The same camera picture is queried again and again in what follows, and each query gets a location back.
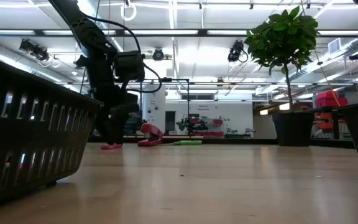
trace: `red equipment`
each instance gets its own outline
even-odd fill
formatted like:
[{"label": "red equipment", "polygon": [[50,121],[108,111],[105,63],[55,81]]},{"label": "red equipment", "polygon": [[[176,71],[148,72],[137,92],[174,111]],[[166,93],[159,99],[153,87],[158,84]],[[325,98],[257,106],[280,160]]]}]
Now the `red equipment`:
[{"label": "red equipment", "polygon": [[138,146],[156,146],[162,144],[162,132],[158,127],[145,123],[142,124],[140,131],[144,133],[144,136],[147,137],[147,139],[139,141],[137,143]]},{"label": "red equipment", "polygon": [[338,99],[339,104],[341,104],[340,106],[346,106],[347,105],[347,99],[346,98],[340,98],[336,91],[329,90],[329,91],[324,91],[324,92],[321,92],[321,93],[317,94],[316,108],[322,108],[324,106],[333,106],[333,107],[339,106],[336,103],[334,95]]}]

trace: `black plant pot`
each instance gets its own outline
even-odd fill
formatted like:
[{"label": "black plant pot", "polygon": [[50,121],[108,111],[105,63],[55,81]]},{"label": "black plant pot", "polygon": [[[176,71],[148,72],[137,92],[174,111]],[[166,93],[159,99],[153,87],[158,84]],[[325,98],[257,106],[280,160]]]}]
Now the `black plant pot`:
[{"label": "black plant pot", "polygon": [[313,113],[273,114],[277,141],[281,146],[309,146]]}]

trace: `pink object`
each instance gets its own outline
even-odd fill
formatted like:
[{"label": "pink object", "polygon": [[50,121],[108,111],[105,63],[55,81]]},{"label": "pink object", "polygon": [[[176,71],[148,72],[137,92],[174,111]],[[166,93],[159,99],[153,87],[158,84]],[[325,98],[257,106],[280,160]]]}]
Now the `pink object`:
[{"label": "pink object", "polygon": [[316,99],[316,107],[317,108],[321,108],[324,106],[346,106],[347,105],[347,99],[346,98],[339,98],[338,97],[338,93],[336,91],[324,91],[321,93],[317,94],[317,99]]},{"label": "pink object", "polygon": [[119,149],[121,147],[122,147],[122,144],[113,144],[113,145],[100,146],[100,148],[102,150]]},{"label": "pink object", "polygon": [[140,131],[144,133],[148,138],[143,141],[139,141],[137,143],[138,146],[155,146],[158,144],[162,144],[162,132],[158,127],[152,124],[142,124]]}]

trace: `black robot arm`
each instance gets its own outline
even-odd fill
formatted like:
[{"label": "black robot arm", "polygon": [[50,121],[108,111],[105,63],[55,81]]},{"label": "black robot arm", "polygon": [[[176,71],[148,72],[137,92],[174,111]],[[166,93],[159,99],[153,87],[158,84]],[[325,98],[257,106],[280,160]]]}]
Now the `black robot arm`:
[{"label": "black robot arm", "polygon": [[83,52],[84,56],[81,55],[76,65],[86,69],[91,86],[90,95],[104,103],[96,115],[96,129],[108,144],[122,144],[128,114],[139,111],[139,106],[137,96],[126,92],[126,85],[123,88],[115,85],[112,68],[115,67],[119,82],[143,81],[144,64],[140,49],[117,52],[103,31],[88,19],[92,17],[80,11],[77,0],[49,2],[67,23]]}]

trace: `cable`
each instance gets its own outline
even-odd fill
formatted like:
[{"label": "cable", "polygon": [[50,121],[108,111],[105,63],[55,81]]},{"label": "cable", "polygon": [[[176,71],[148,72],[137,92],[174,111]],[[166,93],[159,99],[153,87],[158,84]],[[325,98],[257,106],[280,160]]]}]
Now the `cable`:
[{"label": "cable", "polygon": [[107,24],[112,24],[112,25],[121,27],[124,30],[128,31],[131,34],[131,36],[133,36],[134,39],[135,39],[137,50],[139,51],[139,53],[142,53],[142,51],[140,50],[140,44],[139,44],[139,41],[137,40],[136,35],[128,27],[126,27],[126,26],[124,26],[124,25],[122,25],[122,24],[120,24],[118,22],[113,22],[113,21],[109,21],[109,20],[105,20],[105,19],[95,18],[95,17],[89,16],[89,15],[86,15],[86,14],[84,14],[84,16],[87,17],[88,19],[92,19],[94,21],[99,21],[99,22],[105,22]]},{"label": "cable", "polygon": [[[105,22],[105,23],[108,23],[108,24],[112,24],[112,25],[115,25],[115,26],[119,26],[121,28],[123,28],[124,30],[128,31],[131,36],[133,36],[133,38],[135,39],[135,42],[136,42],[136,46],[137,46],[137,50],[139,51],[139,53],[141,54],[142,51],[140,49],[140,44],[139,44],[139,41],[137,40],[137,37],[136,35],[130,30],[130,28],[118,23],[118,22],[113,22],[113,21],[109,21],[109,20],[105,20],[105,19],[99,19],[99,18],[96,18],[96,17],[92,17],[92,16],[89,16],[89,15],[86,15],[84,14],[85,17],[87,17],[88,19],[92,19],[94,21],[99,21],[99,22]],[[154,70],[152,70],[149,66],[147,66],[145,63],[143,63],[143,66],[147,69],[149,69],[152,73],[155,74],[155,76],[157,76],[158,78],[158,88],[155,89],[155,90],[151,90],[151,91],[140,91],[140,90],[131,90],[131,91],[135,91],[135,92],[138,92],[138,93],[155,93],[157,91],[159,91],[161,89],[161,86],[162,86],[162,82],[161,82],[161,78],[160,76],[157,74],[157,72],[155,72]]]},{"label": "cable", "polygon": [[[303,0],[301,0],[301,6],[302,6],[302,12],[301,12],[301,14],[303,13],[303,15],[305,16],[305,15],[306,15],[306,12],[305,12],[305,8],[304,8],[304,6],[303,6]],[[316,49],[314,49],[314,54],[316,55],[317,61],[319,62],[318,64],[319,64],[320,69],[321,69],[321,71],[322,71],[322,73],[323,73],[323,75],[324,75],[324,78],[326,79],[329,88],[330,88],[331,91],[333,92],[333,91],[334,91],[333,86],[331,86],[329,80],[327,79],[327,75],[326,75],[326,73],[325,73],[325,71],[324,71],[324,69],[323,69],[323,66],[321,66],[322,63],[320,63],[320,59],[319,59],[319,57],[318,57],[318,55],[317,55]],[[339,103],[339,100],[338,100],[338,98],[336,97],[336,95],[335,95],[335,94],[333,94],[333,95],[334,95],[335,102],[338,104],[338,106],[341,106],[341,104]]]},{"label": "cable", "polygon": [[158,87],[155,89],[155,90],[150,90],[150,91],[147,91],[147,90],[131,90],[131,91],[135,91],[135,92],[138,92],[138,93],[155,93],[157,91],[159,91],[161,89],[161,86],[162,86],[162,82],[161,82],[161,78],[160,76],[157,74],[157,72],[155,72],[154,70],[152,70],[149,66],[147,66],[145,63],[143,63],[143,66],[147,69],[149,69],[152,73],[155,74],[155,76],[158,78]]},{"label": "cable", "polygon": [[85,67],[85,69],[84,69],[84,75],[82,76],[82,82],[81,82],[80,93],[82,92],[82,86],[84,85],[85,72],[86,72],[86,67]]},{"label": "cable", "polygon": [[247,60],[245,60],[245,61],[242,61],[242,60],[240,60],[240,58],[239,58],[239,62],[241,62],[241,63],[246,63],[247,61],[248,61],[248,54],[247,54],[247,52],[245,52],[245,51],[243,51],[245,54],[246,54],[246,56],[247,56]]}]

